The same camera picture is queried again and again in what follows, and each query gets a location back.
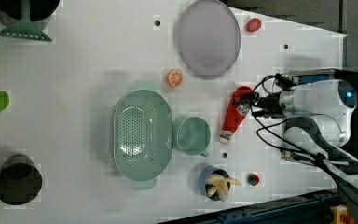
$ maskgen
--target blue cup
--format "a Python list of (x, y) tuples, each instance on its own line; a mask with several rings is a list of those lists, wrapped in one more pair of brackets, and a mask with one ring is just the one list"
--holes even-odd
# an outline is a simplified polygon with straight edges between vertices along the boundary
[(208, 180), (208, 177), (211, 174), (218, 174), (218, 175), (222, 175), (224, 178), (229, 177), (228, 173), (222, 169), (218, 169), (212, 166), (208, 166), (206, 167), (202, 173), (200, 174), (199, 177), (199, 189), (202, 195), (204, 195), (205, 197), (213, 200), (213, 201), (220, 201), (219, 196), (217, 195), (217, 193), (215, 193), (214, 195), (212, 195), (211, 197), (208, 196), (208, 188), (211, 187), (212, 185), (208, 185), (206, 183), (206, 181)]

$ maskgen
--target mug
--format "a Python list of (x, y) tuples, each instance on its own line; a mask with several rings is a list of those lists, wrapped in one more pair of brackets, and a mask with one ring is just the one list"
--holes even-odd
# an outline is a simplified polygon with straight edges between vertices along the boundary
[(177, 119), (173, 124), (173, 146), (187, 155), (207, 157), (210, 140), (211, 130), (202, 118)]

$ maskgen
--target banana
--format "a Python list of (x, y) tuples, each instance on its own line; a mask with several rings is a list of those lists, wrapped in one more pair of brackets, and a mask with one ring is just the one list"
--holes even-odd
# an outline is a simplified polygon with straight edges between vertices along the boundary
[(227, 183), (221, 184), (218, 188), (217, 188), (217, 194), (219, 195), (219, 199), (222, 202), (225, 202), (228, 198), (228, 185)]
[(226, 182), (225, 178), (222, 175), (211, 174), (206, 180), (206, 183), (213, 186), (219, 186), (222, 180)]
[(227, 181), (228, 183), (232, 184), (232, 185), (242, 186), (242, 183), (241, 183), (239, 180), (234, 179), (234, 178), (232, 178), (232, 177), (227, 177), (227, 178), (226, 178), (226, 181)]
[(209, 197), (212, 197), (216, 192), (217, 192), (216, 186), (212, 186), (212, 187), (208, 188), (208, 196)]

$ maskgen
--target purple plate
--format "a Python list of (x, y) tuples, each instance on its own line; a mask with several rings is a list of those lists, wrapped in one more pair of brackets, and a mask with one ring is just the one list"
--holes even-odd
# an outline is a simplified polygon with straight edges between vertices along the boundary
[(237, 60), (240, 28), (226, 5), (217, 0), (199, 0), (179, 21), (178, 44), (183, 60), (197, 75), (220, 77)]

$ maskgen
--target red bottle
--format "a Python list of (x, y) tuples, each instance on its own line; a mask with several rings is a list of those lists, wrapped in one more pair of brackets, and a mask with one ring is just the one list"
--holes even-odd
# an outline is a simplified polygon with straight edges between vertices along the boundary
[(237, 88), (234, 94), (231, 97), (229, 102), (226, 119), (223, 124), (222, 131), (220, 132), (220, 142), (223, 144), (228, 144), (231, 139), (232, 134), (237, 131), (237, 128), (240, 126), (242, 121), (245, 119), (246, 115), (250, 110), (250, 105), (236, 105), (235, 102), (244, 94), (250, 94), (252, 88), (247, 86), (241, 86)]

